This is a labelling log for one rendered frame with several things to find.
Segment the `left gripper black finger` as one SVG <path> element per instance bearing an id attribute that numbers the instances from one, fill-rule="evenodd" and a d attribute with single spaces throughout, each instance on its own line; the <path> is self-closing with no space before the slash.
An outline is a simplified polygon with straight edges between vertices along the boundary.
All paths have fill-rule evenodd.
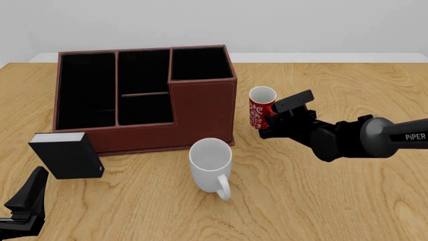
<path id="1" fill-rule="evenodd" d="M 22 188 L 4 206 L 11 214 L 45 217 L 45 188 L 49 172 L 42 166 L 36 167 Z"/>

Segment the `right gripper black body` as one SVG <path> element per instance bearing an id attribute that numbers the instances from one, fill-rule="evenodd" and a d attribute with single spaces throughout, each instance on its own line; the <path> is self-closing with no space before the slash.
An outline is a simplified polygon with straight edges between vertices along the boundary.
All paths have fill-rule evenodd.
<path id="1" fill-rule="evenodd" d="M 326 126 L 326 122 L 318 120 L 315 110 L 308 110 L 303 104 L 281 114 L 279 138 L 291 140 L 310 140 L 312 132 Z"/>

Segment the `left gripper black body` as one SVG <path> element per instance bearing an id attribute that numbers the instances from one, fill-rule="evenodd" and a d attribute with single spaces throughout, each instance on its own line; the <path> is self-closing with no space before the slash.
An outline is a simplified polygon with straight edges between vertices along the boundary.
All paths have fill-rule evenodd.
<path id="1" fill-rule="evenodd" d="M 22 238 L 38 236 L 45 223 L 39 216 L 28 216 L 26 220 L 0 218 L 0 238 Z"/>

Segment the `red patterned mug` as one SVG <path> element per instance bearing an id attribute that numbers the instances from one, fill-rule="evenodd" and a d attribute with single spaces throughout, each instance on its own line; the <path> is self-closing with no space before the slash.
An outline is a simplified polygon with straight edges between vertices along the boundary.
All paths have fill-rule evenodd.
<path id="1" fill-rule="evenodd" d="M 249 92 L 249 121 L 250 125 L 257 129 L 265 129 L 269 126 L 265 119 L 267 115 L 275 115 L 272 110 L 277 98 L 275 90 L 267 86 L 256 86 Z"/>

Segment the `red-brown desk caddy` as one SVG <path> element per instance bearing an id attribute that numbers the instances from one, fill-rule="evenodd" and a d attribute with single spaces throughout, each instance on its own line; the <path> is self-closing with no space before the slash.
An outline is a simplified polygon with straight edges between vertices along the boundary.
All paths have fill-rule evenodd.
<path id="1" fill-rule="evenodd" d="M 233 144 L 236 95 L 224 45 L 60 52 L 52 130 L 100 156 Z"/>

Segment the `white mug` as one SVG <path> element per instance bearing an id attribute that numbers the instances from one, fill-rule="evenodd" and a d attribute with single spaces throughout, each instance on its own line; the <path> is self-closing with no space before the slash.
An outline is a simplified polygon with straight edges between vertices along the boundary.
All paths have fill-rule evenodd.
<path id="1" fill-rule="evenodd" d="M 220 139 L 201 139 L 189 150 L 189 166 L 195 184 L 204 192 L 217 193 L 222 200 L 231 198 L 228 182 L 231 165 L 231 148 Z"/>

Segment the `black book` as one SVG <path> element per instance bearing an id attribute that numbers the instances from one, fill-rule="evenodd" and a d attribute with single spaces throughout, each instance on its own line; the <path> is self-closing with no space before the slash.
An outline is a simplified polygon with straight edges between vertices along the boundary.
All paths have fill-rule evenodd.
<path id="1" fill-rule="evenodd" d="M 84 132 L 38 133 L 29 146 L 56 179 L 103 176 L 104 166 Z"/>

